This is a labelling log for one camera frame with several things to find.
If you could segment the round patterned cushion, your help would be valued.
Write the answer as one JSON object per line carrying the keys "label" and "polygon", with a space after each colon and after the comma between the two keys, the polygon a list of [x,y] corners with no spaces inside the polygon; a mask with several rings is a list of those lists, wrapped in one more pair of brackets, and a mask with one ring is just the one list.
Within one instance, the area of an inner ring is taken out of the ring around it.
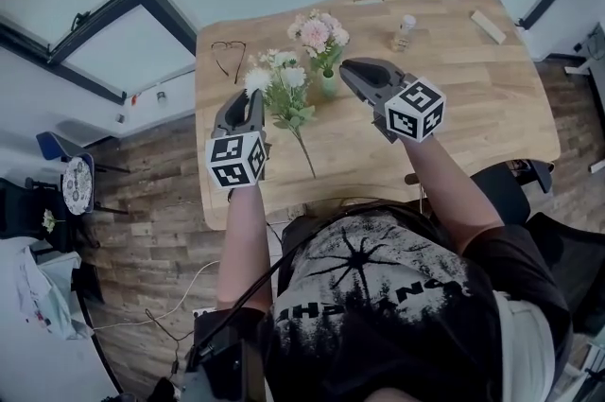
{"label": "round patterned cushion", "polygon": [[69,212],[75,216],[94,210],[94,167],[90,154],[73,157],[62,175],[61,192]]}

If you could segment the blue chair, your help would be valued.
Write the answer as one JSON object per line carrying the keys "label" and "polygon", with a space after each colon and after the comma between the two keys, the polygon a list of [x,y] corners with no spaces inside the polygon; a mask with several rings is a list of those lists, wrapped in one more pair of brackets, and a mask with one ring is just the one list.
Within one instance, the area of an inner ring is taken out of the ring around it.
{"label": "blue chair", "polygon": [[[116,173],[130,173],[130,171],[123,167],[108,166],[99,164],[95,161],[93,155],[86,149],[76,145],[75,143],[55,134],[51,131],[45,131],[36,135],[40,150],[45,160],[60,160],[62,163],[67,163],[75,156],[81,154],[90,154],[93,160],[94,167],[94,188],[95,188],[95,175],[97,173],[116,172]],[[126,215],[128,212],[125,210],[113,209],[110,207],[103,206],[99,201],[95,199],[94,190],[94,211],[111,213],[117,215]]]}

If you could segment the person's right forearm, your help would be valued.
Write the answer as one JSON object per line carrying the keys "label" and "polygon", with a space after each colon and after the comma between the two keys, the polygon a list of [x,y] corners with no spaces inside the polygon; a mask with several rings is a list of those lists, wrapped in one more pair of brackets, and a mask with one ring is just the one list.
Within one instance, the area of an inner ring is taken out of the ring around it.
{"label": "person's right forearm", "polygon": [[503,221],[492,203],[434,136],[421,143],[405,139],[410,163],[458,253]]}

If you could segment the white flower bouquet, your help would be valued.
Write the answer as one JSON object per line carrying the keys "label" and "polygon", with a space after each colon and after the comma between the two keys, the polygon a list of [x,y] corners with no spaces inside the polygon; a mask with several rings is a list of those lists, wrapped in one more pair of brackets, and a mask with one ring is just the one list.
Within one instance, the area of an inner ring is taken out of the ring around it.
{"label": "white flower bouquet", "polygon": [[249,58],[244,75],[246,95],[263,95],[264,106],[276,128],[290,131],[297,139],[313,178],[316,171],[303,141],[302,127],[314,119],[315,107],[307,100],[310,79],[294,51],[268,49]]}

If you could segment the person's black printed t-shirt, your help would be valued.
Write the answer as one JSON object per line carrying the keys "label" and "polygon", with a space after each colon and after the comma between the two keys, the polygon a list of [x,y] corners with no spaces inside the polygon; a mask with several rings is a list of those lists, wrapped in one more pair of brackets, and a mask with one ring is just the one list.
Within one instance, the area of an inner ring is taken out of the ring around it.
{"label": "person's black printed t-shirt", "polygon": [[294,254],[259,327],[275,402],[540,402],[571,316],[529,232],[495,227],[452,251],[406,208],[362,208]]}

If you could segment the pale green vase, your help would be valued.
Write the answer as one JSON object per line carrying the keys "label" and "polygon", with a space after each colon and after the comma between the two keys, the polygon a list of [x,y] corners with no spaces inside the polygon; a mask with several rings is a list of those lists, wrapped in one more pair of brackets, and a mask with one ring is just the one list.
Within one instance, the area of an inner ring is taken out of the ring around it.
{"label": "pale green vase", "polygon": [[331,98],[337,94],[337,77],[332,69],[321,70],[320,85],[326,97]]}

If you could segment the small clear bottle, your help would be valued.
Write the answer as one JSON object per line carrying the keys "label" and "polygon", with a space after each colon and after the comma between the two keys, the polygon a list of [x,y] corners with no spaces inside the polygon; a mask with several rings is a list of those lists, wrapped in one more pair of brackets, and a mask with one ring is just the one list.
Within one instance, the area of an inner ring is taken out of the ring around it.
{"label": "small clear bottle", "polygon": [[409,45],[410,34],[416,26],[416,18],[413,15],[406,14],[398,28],[393,33],[390,47],[395,52],[403,52]]}

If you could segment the person's left forearm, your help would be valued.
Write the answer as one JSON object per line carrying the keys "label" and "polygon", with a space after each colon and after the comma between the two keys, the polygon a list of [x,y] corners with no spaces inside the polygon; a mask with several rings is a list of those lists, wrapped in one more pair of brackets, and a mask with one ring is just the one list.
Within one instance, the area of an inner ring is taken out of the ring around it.
{"label": "person's left forearm", "polygon": [[236,188],[228,208],[218,267],[216,307],[233,307],[269,268],[267,223],[261,190],[257,184]]}

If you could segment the white desk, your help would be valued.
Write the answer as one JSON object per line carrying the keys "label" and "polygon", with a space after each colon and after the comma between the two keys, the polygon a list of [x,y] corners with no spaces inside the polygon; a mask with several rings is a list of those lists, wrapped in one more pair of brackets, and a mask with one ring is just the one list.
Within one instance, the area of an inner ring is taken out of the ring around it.
{"label": "white desk", "polygon": [[601,23],[587,35],[582,47],[588,54],[586,60],[578,66],[565,66],[563,71],[566,76],[588,78],[597,109],[602,114],[601,123],[605,136],[605,31]]}

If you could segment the light wooden block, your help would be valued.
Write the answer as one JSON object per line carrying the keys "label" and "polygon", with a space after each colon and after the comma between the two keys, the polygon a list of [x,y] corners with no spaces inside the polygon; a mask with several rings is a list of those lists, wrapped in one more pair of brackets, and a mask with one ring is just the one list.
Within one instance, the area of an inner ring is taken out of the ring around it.
{"label": "light wooden block", "polygon": [[471,15],[471,20],[497,44],[503,44],[507,39],[507,35],[480,10]]}

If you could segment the thin-framed eyeglasses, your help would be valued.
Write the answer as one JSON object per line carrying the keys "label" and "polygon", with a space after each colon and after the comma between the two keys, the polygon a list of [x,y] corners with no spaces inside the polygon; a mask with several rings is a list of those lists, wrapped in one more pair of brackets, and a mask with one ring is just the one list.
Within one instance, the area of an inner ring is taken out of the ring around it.
{"label": "thin-framed eyeglasses", "polygon": [[[232,78],[233,83],[237,84],[243,61],[246,57],[247,44],[242,41],[216,41],[211,44],[211,54],[219,70],[227,77]],[[221,59],[222,56],[229,54],[239,54],[239,59],[234,67],[234,73],[230,73],[229,65]]]}

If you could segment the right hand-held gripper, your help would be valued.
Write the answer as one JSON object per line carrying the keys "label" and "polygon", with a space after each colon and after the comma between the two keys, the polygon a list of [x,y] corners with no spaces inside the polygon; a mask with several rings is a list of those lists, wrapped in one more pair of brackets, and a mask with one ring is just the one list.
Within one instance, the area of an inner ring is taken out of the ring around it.
{"label": "right hand-held gripper", "polygon": [[373,58],[345,60],[339,73],[351,91],[372,107],[373,125],[391,143],[398,139],[422,143],[443,122],[445,93],[425,77]]}

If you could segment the pink flower bouquet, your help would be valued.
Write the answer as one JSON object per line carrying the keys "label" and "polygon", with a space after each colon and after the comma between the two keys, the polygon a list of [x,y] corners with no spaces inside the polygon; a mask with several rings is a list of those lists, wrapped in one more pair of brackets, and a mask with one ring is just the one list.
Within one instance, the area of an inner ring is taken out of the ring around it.
{"label": "pink flower bouquet", "polygon": [[290,40],[302,45],[311,69],[328,79],[334,76],[335,64],[350,41],[342,23],[318,9],[312,9],[307,16],[298,14],[286,33]]}

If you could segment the grey waist pack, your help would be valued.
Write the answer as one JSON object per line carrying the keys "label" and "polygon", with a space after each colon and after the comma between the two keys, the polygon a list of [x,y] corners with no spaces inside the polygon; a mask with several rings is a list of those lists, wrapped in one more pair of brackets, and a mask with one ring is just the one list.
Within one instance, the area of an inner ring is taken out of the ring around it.
{"label": "grey waist pack", "polygon": [[181,402],[268,402],[257,325],[264,314],[243,307],[211,338],[226,310],[200,314],[182,377]]}

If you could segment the white plastic bag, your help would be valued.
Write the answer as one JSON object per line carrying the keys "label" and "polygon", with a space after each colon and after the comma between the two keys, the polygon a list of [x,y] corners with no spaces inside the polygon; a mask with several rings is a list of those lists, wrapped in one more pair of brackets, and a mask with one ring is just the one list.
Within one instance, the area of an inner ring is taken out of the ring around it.
{"label": "white plastic bag", "polygon": [[72,274],[80,268],[78,253],[51,252],[42,262],[29,247],[16,254],[14,279],[22,313],[62,340],[90,339],[94,331],[80,318],[78,296],[72,294]]}

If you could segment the black office chair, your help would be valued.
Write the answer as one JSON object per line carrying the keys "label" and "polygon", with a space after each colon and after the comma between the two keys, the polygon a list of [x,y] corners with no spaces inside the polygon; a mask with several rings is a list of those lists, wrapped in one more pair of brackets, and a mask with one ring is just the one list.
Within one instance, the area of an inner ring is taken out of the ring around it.
{"label": "black office chair", "polygon": [[472,175],[472,181],[496,211],[496,224],[477,235],[464,253],[457,253],[449,230],[432,218],[429,238],[460,262],[464,282],[447,282],[444,290],[458,306],[477,315],[498,333],[504,315],[498,302],[524,302],[537,308],[547,336],[561,341],[563,332],[595,336],[605,324],[605,235],[566,226],[543,213],[531,214],[527,196],[506,164]]}

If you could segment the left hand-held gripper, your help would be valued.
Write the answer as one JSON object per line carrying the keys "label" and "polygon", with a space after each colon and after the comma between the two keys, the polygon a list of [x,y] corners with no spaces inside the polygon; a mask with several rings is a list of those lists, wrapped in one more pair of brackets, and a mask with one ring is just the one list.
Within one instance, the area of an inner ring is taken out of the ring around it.
{"label": "left hand-held gripper", "polygon": [[261,90],[250,96],[241,90],[218,110],[215,130],[205,144],[206,168],[217,188],[253,186],[264,178],[268,160],[264,125]]}

